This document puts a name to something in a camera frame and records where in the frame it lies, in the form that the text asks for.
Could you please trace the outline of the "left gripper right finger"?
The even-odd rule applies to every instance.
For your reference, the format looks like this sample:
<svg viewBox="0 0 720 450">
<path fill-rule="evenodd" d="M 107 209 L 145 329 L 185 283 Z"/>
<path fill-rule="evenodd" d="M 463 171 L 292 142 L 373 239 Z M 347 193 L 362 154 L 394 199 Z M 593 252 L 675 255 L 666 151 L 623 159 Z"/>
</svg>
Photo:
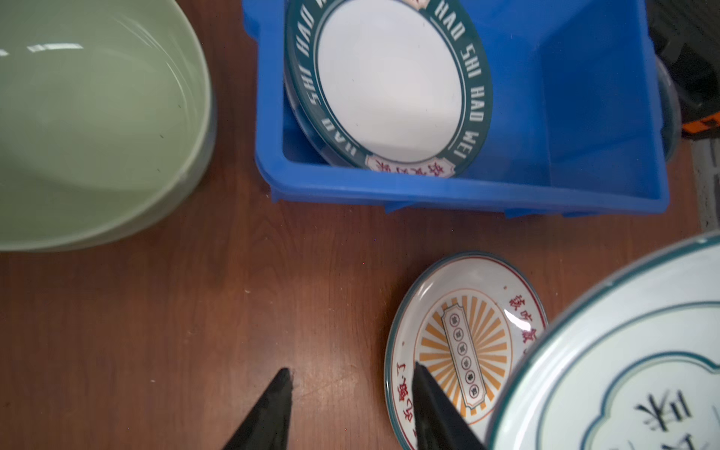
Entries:
<svg viewBox="0 0 720 450">
<path fill-rule="evenodd" d="M 429 370 L 416 362 L 412 378 L 417 448 L 486 450 Z"/>
</svg>

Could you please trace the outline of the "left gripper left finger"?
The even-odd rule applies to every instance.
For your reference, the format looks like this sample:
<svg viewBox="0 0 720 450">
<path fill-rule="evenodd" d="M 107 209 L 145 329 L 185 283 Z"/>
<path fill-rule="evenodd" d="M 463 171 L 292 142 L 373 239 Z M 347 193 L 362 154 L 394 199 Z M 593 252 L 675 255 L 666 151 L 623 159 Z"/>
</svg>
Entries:
<svg viewBox="0 0 720 450">
<path fill-rule="evenodd" d="M 284 367 L 223 446 L 223 450 L 285 450 L 293 406 L 293 375 Z"/>
</svg>

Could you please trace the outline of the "sunburst pattern plate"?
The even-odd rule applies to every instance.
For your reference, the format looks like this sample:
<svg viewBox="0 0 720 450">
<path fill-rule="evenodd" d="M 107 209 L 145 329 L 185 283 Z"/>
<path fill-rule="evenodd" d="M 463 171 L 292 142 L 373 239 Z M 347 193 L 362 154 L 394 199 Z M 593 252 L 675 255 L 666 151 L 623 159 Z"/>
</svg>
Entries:
<svg viewBox="0 0 720 450">
<path fill-rule="evenodd" d="M 416 363 L 484 439 L 513 371 L 547 324 L 531 283 L 495 255 L 459 253 L 427 269 L 400 303 L 385 349 L 384 396 L 401 447 L 417 446 Z"/>
</svg>

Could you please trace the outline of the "green bowl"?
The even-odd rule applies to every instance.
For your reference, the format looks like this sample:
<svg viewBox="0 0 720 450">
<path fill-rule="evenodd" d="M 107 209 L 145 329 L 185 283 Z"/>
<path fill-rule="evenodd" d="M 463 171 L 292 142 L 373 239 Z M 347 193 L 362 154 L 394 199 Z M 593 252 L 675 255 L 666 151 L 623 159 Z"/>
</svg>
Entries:
<svg viewBox="0 0 720 450">
<path fill-rule="evenodd" d="M 1 5 L 1 248 L 68 251 L 172 213 L 213 155 L 217 101 L 176 1 Z"/>
</svg>

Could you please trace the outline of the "green rim lettered plate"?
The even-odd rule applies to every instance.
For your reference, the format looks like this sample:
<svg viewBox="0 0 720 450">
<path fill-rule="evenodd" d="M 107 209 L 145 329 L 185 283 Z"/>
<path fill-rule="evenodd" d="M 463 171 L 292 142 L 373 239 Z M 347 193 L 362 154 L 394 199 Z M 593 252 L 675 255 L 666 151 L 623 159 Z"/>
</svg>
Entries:
<svg viewBox="0 0 720 450">
<path fill-rule="evenodd" d="M 290 1 L 284 83 L 329 163 L 450 178 L 491 128 L 489 60 L 459 1 Z"/>
</svg>

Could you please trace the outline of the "blue grey bowl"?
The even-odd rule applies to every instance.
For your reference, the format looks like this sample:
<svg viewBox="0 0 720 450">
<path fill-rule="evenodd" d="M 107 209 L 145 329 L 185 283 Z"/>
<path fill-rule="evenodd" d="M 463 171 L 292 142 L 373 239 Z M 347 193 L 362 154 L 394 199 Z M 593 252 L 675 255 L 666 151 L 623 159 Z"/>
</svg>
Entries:
<svg viewBox="0 0 720 450">
<path fill-rule="evenodd" d="M 682 142 L 682 111 L 671 74 L 658 56 L 655 59 L 663 116 L 662 144 L 665 160 L 669 162 L 677 153 Z"/>
</svg>

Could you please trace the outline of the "blue plastic bin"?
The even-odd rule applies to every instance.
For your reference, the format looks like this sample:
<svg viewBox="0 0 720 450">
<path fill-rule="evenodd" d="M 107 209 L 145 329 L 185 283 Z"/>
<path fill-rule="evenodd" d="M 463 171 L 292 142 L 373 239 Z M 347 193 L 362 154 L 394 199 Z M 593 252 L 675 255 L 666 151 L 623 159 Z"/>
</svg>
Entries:
<svg viewBox="0 0 720 450">
<path fill-rule="evenodd" d="M 290 1 L 247 1 L 258 45 L 255 156 L 283 200 L 502 212 L 647 215 L 669 183 L 656 56 L 641 1 L 459 1 L 492 79 L 489 135 L 440 178 L 329 163 L 301 129 L 284 83 Z"/>
</svg>

